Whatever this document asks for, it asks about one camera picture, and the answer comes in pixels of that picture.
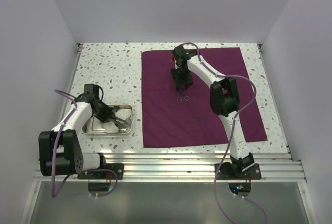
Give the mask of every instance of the wire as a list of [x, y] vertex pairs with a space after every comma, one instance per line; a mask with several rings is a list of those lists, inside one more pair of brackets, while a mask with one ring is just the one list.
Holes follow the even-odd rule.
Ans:
[[53, 146], [53, 154], [52, 154], [52, 172], [51, 172], [51, 195], [52, 198], [55, 198], [58, 193], [60, 192], [62, 186], [64, 185], [64, 183], [66, 182], [66, 180], [69, 178], [70, 175], [67, 175], [63, 181], [61, 182], [61, 185], [59, 186], [58, 190], [56, 191], [56, 159], [57, 159], [57, 148], [58, 148], [58, 143], [59, 143], [59, 139], [62, 133], [62, 130], [64, 128], [64, 126], [66, 125], [67, 121], [69, 120], [69, 118], [73, 115], [73, 113], [75, 112], [76, 108], [77, 108], [77, 103], [74, 100], [74, 96], [70, 95], [69, 93], [65, 93], [63, 91], [60, 90], [54, 90], [56, 93], [60, 94], [61, 96], [67, 98], [68, 100], [70, 100], [74, 105], [75, 108], [73, 108], [70, 113], [67, 115], [67, 117], [63, 120], [63, 123], [61, 124], [59, 131], [57, 133], [56, 136], [56, 140], [54, 141], [54, 146]]
[[251, 174], [249, 174], [249, 175], [247, 176], [247, 179], [245, 180], [245, 183], [244, 183], [244, 184], [246, 184], [248, 180], [249, 180], [249, 184], [251, 185]]
[[95, 197], [105, 197], [105, 196], [111, 194], [114, 191], [115, 187], [118, 185], [118, 175], [114, 171], [112, 171], [112, 170], [108, 170], [108, 169], [95, 169], [95, 170], [88, 170], [88, 172], [109, 172], [109, 173], [112, 173], [114, 175], [114, 177], [115, 177], [115, 184], [114, 184], [113, 188], [111, 190], [109, 190], [107, 193], [104, 193], [104, 194], [97, 194], [96, 193], [94, 195]]
[[75, 98], [75, 96], [71, 95], [70, 93], [66, 93], [66, 92], [63, 92], [63, 91], [61, 91], [61, 90], [57, 90], [57, 89], [55, 89], [54, 91], [55, 91], [56, 93], [62, 95], [62, 96], [64, 96], [63, 94], [65, 94], [65, 95], [67, 95], [67, 96], [70, 96], [70, 97], [72, 97], [72, 98]]
[[103, 100], [103, 98], [104, 98], [104, 90], [103, 90], [103, 88], [101, 87], [101, 86], [99, 86], [99, 85], [97, 85], [99, 88], [100, 88], [100, 90], [102, 91], [102, 97], [100, 98], [100, 100], [102, 101]]
[[[217, 168], [217, 170], [216, 170], [216, 174], [215, 174], [215, 177], [214, 177], [214, 182], [213, 182], [213, 186], [214, 186], [214, 198], [215, 198], [215, 200], [216, 200], [216, 202], [217, 202], [217, 205], [218, 205], [218, 207], [219, 207], [219, 209], [221, 210], [221, 212], [224, 214], [224, 216], [229, 220], [229, 221], [231, 221], [233, 224], [236, 224], [236, 222], [233, 220], [233, 218], [231, 218], [226, 212], [225, 212], [225, 210], [224, 210], [224, 208], [222, 207], [222, 205], [221, 205], [221, 203], [220, 203], [220, 201], [219, 201], [219, 199], [218, 199], [218, 195], [217, 195], [217, 177], [218, 177], [218, 172], [219, 172], [219, 170], [220, 170], [220, 168], [221, 168], [221, 166], [222, 166], [222, 164], [223, 164], [223, 162], [224, 162], [224, 160], [225, 160], [225, 157], [226, 157], [226, 155], [227, 155], [227, 152], [228, 152], [228, 150], [229, 150], [229, 147], [230, 147], [230, 144], [231, 144], [231, 141], [232, 141], [232, 138], [233, 138], [233, 135], [234, 135], [234, 130], [235, 130], [235, 124], [236, 124], [236, 118], [237, 118], [237, 116], [242, 112], [242, 111], [244, 111], [248, 106], [250, 106], [251, 104], [253, 104], [254, 102], [255, 102], [255, 98], [256, 98], [256, 95], [257, 95], [257, 89], [256, 89], [256, 86], [255, 86], [255, 84], [251, 81], [251, 80], [249, 80], [248, 78], [246, 78], [246, 77], [244, 77], [244, 76], [241, 76], [241, 75], [221, 75], [221, 74], [216, 74], [216, 73], [214, 73], [214, 71], [213, 70], [211, 70], [204, 62], [202, 62], [202, 59], [201, 59], [201, 57], [200, 57], [200, 52], [199, 52], [199, 48], [198, 48], [198, 46], [196, 45], [196, 44], [194, 44], [194, 43], [184, 43], [184, 44], [181, 44], [181, 45], [193, 45], [195, 48], [196, 48], [196, 50], [197, 50], [197, 56], [198, 56], [198, 60], [201, 62], [201, 64], [210, 72], [210, 73], [212, 73], [214, 76], [216, 76], [216, 77], [219, 77], [219, 78], [229, 78], [229, 77], [235, 77], [235, 78], [241, 78], [241, 79], [244, 79], [244, 80], [246, 80], [246, 81], [248, 81], [250, 84], [251, 84], [251, 86], [253, 87], [253, 90], [254, 90], [254, 97], [249, 101], [249, 103], [247, 103], [244, 107], [242, 107], [235, 115], [234, 115], [234, 118], [233, 118], [233, 124], [232, 124], [232, 130], [231, 130], [231, 133], [230, 133], [230, 136], [229, 136], [229, 141], [228, 141], [228, 145], [227, 145], [227, 148], [226, 148], [226, 151], [225, 151], [225, 153], [224, 153], [224, 156], [223, 156], [223, 158], [222, 158], [222, 160], [221, 160], [221, 162], [220, 162], [220, 164], [219, 164], [219, 166], [218, 166], [218, 168]], [[247, 201], [249, 201], [249, 202], [251, 202], [251, 203], [253, 203], [253, 204], [255, 204], [262, 212], [263, 212], [263, 214], [264, 214], [264, 218], [265, 218], [265, 224], [267, 224], [268, 223], [268, 216], [267, 216], [267, 213], [266, 213], [266, 211], [264, 210], [264, 208], [259, 204], [259, 203], [257, 203], [257, 202], [255, 202], [254, 200], [251, 200], [251, 199], [249, 199], [249, 198], [247, 198], [247, 197], [245, 197], [244, 198], [245, 200], [247, 200]]]

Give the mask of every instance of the glass panel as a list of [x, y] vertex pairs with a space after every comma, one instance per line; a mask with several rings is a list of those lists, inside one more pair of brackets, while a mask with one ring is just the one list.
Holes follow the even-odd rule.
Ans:
[[[264, 223], [261, 210], [234, 198], [227, 183], [219, 183], [218, 194], [226, 212], [236, 222]], [[248, 197], [264, 207], [270, 224], [308, 223], [297, 183], [253, 183]], [[212, 183], [119, 182], [113, 193], [96, 200], [88, 196], [87, 182], [67, 182], [55, 199], [51, 198], [51, 184], [43, 182], [32, 223], [230, 222], [215, 202]]]

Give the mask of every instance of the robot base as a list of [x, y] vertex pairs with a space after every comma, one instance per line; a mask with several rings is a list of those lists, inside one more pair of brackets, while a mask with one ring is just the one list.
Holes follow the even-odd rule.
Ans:
[[[122, 180], [123, 178], [123, 171], [124, 171], [124, 164], [123, 163], [105, 163], [103, 164], [101, 169], [108, 169], [114, 171], [115, 174], [118, 176], [118, 180]], [[106, 172], [82, 172], [77, 176], [78, 179], [106, 179], [107, 173]]]
[[[218, 166], [219, 166], [218, 163], [214, 165], [215, 172], [217, 171]], [[232, 164], [229, 162], [225, 162], [222, 164], [220, 168], [217, 180], [247, 180], [250, 175], [251, 175], [251, 180], [261, 179], [261, 173], [258, 163], [255, 163], [253, 166], [251, 166], [244, 172], [236, 174], [232, 169]]]

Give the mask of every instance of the metal frame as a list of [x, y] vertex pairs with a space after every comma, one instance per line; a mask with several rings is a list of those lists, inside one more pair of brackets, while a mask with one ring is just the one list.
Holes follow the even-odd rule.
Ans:
[[311, 201], [307, 183], [298, 183], [303, 205], [305, 207], [309, 224], [317, 224], [318, 219]]
[[40, 191], [41, 181], [33, 181], [29, 195], [25, 203], [24, 211], [20, 220], [20, 224], [30, 223], [33, 210], [36, 205], [37, 197]]
[[[214, 164], [219, 163], [223, 154], [104, 154], [107, 163], [124, 164], [123, 180], [127, 182], [212, 182], [214, 180]], [[290, 154], [255, 154], [255, 161], [260, 165], [263, 182], [305, 182], [305, 174], [301, 162], [293, 162]], [[57, 176], [61, 181], [64, 176]], [[49, 181], [40, 170], [35, 179]], [[68, 181], [76, 181], [73, 176]]]
[[[79, 62], [79, 57], [82, 50], [82, 44], [78, 46], [78, 53], [76, 57], [76, 64], [72, 73], [68, 89], [71, 88], [75, 71]], [[266, 71], [262, 54], [260, 56]], [[66, 108], [66, 101], [62, 106], [62, 111], [59, 116], [59, 121], [64, 115]], [[278, 119], [280, 116], [275, 105]], [[212, 182], [214, 180], [214, 164], [219, 163], [223, 153], [180, 153], [180, 154], [136, 154], [136, 153], [105, 153], [107, 163], [123, 163], [124, 173], [123, 182]], [[297, 182], [300, 190], [301, 198], [307, 212], [310, 224], [317, 223], [317, 217], [314, 212], [313, 204], [307, 190], [306, 178], [301, 162], [294, 162], [290, 153], [256, 153], [254, 154], [255, 162], [260, 165], [262, 180], [257, 180], [255, 183], [264, 182]], [[226, 156], [225, 162], [230, 161], [229, 156]], [[56, 181], [62, 181], [63, 176], [57, 176]], [[42, 181], [49, 181], [49, 177], [43, 177], [39, 170], [39, 164], [35, 172], [34, 180], [32, 182], [31, 190], [24, 208], [24, 212], [20, 223], [30, 223], [33, 210], [40, 192]], [[77, 179], [77, 176], [70, 177], [67, 181], [85, 181]], [[228, 180], [227, 182], [240, 182], [239, 180]]]

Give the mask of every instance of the scissors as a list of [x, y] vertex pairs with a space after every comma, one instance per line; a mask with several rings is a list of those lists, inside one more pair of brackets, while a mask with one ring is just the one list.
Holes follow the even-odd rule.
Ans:
[[189, 101], [189, 96], [182, 96], [180, 92], [179, 94], [181, 97], [176, 100], [178, 103], [182, 103], [182, 100]]

